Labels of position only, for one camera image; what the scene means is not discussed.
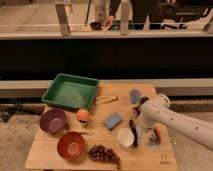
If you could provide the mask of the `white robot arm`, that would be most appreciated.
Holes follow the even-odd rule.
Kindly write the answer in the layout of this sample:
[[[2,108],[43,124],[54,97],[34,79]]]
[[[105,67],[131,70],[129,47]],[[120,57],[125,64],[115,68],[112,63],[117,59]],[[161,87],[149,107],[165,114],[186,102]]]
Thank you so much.
[[[174,112],[169,109],[170,105],[170,99],[164,94],[143,97],[139,123],[145,129],[153,129],[157,123],[163,124],[213,151],[213,124]]]

